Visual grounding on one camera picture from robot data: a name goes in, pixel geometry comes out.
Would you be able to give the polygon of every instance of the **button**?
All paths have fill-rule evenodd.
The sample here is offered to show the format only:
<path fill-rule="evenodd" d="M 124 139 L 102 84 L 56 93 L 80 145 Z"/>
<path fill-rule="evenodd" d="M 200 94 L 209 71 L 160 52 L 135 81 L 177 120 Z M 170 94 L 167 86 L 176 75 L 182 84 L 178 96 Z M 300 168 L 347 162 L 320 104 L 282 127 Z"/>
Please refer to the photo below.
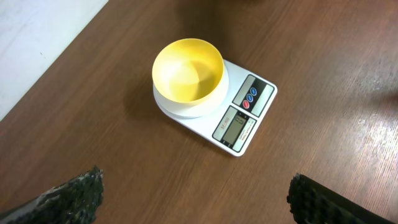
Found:
<path fill-rule="evenodd" d="M 247 100 L 244 100 L 244 101 L 243 101 L 243 107 L 244 107 L 245 109 L 249 109 L 250 104 L 249 104 L 249 102 L 248 102 Z"/>
<path fill-rule="evenodd" d="M 246 95 L 246 99 L 248 99 L 248 102 L 253 102 L 253 96 L 251 94 Z"/>
<path fill-rule="evenodd" d="M 257 90 L 256 90 L 254 87 L 252 87 L 252 88 L 250 88 L 250 93 L 251 93 L 253 96 L 256 96 L 256 95 L 257 95 Z"/>

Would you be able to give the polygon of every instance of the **yellow bowl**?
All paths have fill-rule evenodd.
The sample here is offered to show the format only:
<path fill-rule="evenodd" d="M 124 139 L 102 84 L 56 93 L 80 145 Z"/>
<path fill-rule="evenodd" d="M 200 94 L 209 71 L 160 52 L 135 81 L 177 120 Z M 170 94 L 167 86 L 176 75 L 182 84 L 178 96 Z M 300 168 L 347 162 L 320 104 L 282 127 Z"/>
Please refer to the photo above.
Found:
<path fill-rule="evenodd" d="M 176 103 L 199 104 L 219 86 L 224 61 L 218 50 L 200 39 L 182 39 L 156 57 L 152 79 L 156 89 Z"/>

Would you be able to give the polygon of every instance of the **dark object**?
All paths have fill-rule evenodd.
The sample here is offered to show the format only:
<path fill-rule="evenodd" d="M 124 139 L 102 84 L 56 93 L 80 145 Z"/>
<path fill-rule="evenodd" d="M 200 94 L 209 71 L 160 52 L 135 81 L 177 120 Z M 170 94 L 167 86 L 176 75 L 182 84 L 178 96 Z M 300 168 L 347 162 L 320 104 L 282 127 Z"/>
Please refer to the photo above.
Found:
<path fill-rule="evenodd" d="M 92 223 L 103 192 L 103 172 L 95 166 L 20 207 L 0 214 L 0 224 Z"/>
<path fill-rule="evenodd" d="M 290 183 L 287 203 L 298 224 L 393 224 L 301 174 Z"/>

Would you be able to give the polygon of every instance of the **brown wooden surface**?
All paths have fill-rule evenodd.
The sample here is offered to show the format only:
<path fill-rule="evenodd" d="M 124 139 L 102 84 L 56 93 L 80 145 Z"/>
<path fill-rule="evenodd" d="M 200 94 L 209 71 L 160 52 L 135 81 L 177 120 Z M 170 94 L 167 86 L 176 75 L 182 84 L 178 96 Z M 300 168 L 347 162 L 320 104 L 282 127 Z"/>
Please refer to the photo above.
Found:
<path fill-rule="evenodd" d="M 243 157 L 154 103 L 186 37 L 279 88 Z M 110 0 L 1 121 L 0 210 L 96 164 L 96 223 L 294 223 L 296 172 L 398 222 L 397 129 L 397 1 Z"/>

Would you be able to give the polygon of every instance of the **white wall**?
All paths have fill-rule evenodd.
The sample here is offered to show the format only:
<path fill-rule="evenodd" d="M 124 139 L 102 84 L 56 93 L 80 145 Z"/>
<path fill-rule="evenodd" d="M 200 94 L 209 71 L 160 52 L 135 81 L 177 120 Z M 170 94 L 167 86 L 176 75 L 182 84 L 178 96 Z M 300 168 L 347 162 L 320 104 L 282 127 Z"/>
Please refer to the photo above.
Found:
<path fill-rule="evenodd" d="M 0 120 L 108 0 L 0 0 Z"/>

